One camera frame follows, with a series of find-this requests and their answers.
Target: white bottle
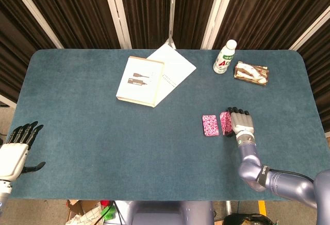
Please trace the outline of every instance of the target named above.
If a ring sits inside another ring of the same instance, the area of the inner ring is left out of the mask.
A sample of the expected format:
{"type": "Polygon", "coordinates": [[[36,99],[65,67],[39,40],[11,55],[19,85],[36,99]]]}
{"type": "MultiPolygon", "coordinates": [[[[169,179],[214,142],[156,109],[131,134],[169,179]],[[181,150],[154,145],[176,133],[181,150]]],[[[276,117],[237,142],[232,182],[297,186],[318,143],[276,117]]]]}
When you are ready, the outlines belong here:
{"type": "Polygon", "coordinates": [[[213,65],[213,70],[217,74],[223,74],[227,71],[227,68],[230,64],[230,61],[234,57],[235,48],[237,46],[237,42],[233,39],[230,39],[225,46],[223,46],[222,50],[218,54],[218,57],[213,65]]]}

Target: bottle cap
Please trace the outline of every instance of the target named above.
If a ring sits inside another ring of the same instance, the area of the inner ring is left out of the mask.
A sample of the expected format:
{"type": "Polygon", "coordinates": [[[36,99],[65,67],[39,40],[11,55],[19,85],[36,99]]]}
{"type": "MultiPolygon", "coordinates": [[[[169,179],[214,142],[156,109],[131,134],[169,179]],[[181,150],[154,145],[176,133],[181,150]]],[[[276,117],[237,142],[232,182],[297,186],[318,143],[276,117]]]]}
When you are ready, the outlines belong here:
{"type": "Polygon", "coordinates": [[[237,46],[237,42],[233,39],[228,40],[228,42],[226,43],[226,47],[230,50],[234,50],[237,46]]]}

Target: blue felt tablecloth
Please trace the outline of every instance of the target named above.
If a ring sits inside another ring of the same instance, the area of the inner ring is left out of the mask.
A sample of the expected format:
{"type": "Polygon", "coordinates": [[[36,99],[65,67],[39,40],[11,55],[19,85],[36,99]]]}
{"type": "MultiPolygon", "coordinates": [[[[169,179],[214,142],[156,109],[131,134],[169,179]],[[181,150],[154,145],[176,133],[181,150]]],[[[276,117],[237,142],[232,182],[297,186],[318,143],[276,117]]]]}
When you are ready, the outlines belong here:
{"type": "Polygon", "coordinates": [[[248,110],[262,162],[312,178],[329,150],[301,56],[236,51],[216,74],[219,51],[178,50],[197,69],[156,108],[116,99],[129,56],[154,50],[41,50],[30,62],[11,130],[44,124],[12,197],[110,200],[280,200],[237,174],[235,138],[205,137],[202,115],[248,110]],[[237,61],[269,67],[259,86],[234,79],[237,61]]]}

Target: book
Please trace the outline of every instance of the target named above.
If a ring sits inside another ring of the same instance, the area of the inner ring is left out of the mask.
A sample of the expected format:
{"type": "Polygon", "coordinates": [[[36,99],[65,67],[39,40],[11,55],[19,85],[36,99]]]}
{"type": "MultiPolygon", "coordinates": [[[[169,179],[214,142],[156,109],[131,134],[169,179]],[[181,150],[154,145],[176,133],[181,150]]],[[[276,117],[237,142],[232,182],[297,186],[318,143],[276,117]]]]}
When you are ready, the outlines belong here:
{"type": "Polygon", "coordinates": [[[161,46],[147,59],[157,59],[165,63],[155,105],[158,105],[196,69],[195,65],[168,44],[161,46]]]}
{"type": "Polygon", "coordinates": [[[164,62],[130,56],[119,84],[117,99],[155,107],[164,62]]]}

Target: dark brown curtain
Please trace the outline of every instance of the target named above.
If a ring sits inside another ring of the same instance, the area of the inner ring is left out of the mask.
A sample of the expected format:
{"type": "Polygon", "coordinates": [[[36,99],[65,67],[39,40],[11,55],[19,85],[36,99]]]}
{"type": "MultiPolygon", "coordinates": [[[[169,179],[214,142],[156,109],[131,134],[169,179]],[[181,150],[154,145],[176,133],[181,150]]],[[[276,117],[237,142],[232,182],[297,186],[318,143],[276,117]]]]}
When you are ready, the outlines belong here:
{"type": "Polygon", "coordinates": [[[230,0],[214,49],[228,39],[238,49],[288,49],[330,0],[230,0]]]}
{"type": "Polygon", "coordinates": [[[305,61],[309,81],[325,132],[330,131],[330,20],[298,52],[305,61]]]}
{"type": "Polygon", "coordinates": [[[120,48],[107,0],[33,0],[65,48],[120,48]]]}
{"type": "Polygon", "coordinates": [[[169,34],[170,0],[123,0],[134,49],[156,49],[169,34]]]}
{"type": "Polygon", "coordinates": [[[0,4],[0,94],[17,102],[32,54],[55,46],[21,0],[0,4]]]}
{"type": "Polygon", "coordinates": [[[175,0],[173,41],[178,49],[200,49],[213,0],[175,0]]]}

